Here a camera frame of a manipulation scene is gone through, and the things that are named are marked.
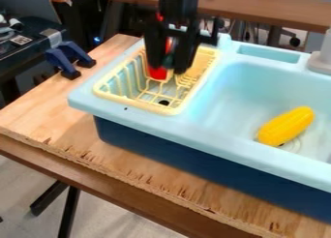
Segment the workbench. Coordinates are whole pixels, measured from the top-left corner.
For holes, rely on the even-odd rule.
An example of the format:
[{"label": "workbench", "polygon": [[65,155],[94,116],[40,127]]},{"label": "workbench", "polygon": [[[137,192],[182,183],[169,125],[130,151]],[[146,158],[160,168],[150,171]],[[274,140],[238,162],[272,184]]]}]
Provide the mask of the workbench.
[{"label": "workbench", "polygon": [[[158,0],[113,0],[157,6]],[[319,0],[199,0],[199,12],[324,33],[331,3]]]},{"label": "workbench", "polygon": [[[57,74],[2,109],[0,154],[185,235],[331,237],[329,224],[98,138],[92,115],[70,108],[67,96],[137,40],[115,36],[91,51],[94,68],[77,68],[82,77],[70,81]],[[95,159],[108,170],[91,166]]]}]

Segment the floor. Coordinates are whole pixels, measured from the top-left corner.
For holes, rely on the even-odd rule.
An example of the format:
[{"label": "floor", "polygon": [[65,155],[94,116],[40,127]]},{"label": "floor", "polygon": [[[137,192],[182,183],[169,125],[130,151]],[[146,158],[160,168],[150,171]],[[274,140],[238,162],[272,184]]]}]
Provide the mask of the floor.
[{"label": "floor", "polygon": [[[67,191],[38,218],[29,205],[53,179],[0,156],[0,238],[57,237]],[[91,194],[81,193],[72,238],[184,238]]]}]

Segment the yellow dish rack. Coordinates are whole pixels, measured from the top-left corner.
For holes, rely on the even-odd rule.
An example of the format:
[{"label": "yellow dish rack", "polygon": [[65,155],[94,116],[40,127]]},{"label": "yellow dish rack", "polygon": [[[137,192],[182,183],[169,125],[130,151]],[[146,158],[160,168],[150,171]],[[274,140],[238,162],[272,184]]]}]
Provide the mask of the yellow dish rack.
[{"label": "yellow dish rack", "polygon": [[93,86],[95,95],[162,115],[180,113],[204,84],[220,51],[201,45],[191,68],[184,74],[167,72],[166,80],[148,75],[144,46],[121,62]]}]

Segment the metal frame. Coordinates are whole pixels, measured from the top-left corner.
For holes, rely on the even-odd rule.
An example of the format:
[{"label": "metal frame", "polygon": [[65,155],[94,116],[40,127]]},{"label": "metal frame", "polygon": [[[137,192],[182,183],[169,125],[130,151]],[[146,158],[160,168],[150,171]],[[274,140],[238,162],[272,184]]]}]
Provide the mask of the metal frame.
[{"label": "metal frame", "polygon": [[65,209],[62,216],[62,221],[58,233],[58,238],[69,238],[71,235],[74,219],[75,219],[75,211],[78,205],[80,195],[80,189],[70,187]]},{"label": "metal frame", "polygon": [[42,212],[49,206],[49,204],[51,204],[67,188],[68,185],[60,181],[56,181],[30,205],[31,213],[35,217],[41,215]]}]

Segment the sink basin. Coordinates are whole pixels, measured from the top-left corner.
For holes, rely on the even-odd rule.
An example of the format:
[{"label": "sink basin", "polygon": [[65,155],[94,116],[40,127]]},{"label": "sink basin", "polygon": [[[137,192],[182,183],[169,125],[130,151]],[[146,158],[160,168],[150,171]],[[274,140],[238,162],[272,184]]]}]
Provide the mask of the sink basin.
[{"label": "sink basin", "polygon": [[223,67],[196,102],[192,118],[201,127],[255,143],[268,120],[297,106],[311,107],[316,119],[281,149],[329,162],[331,156],[331,78],[250,62]]},{"label": "sink basin", "polygon": [[[206,83],[183,112],[163,116],[92,91],[141,45],[69,96],[72,107],[95,116],[103,141],[331,222],[331,77],[306,68],[310,54],[222,35]],[[300,105],[316,115],[305,132],[279,148],[256,141],[262,124]]]}]

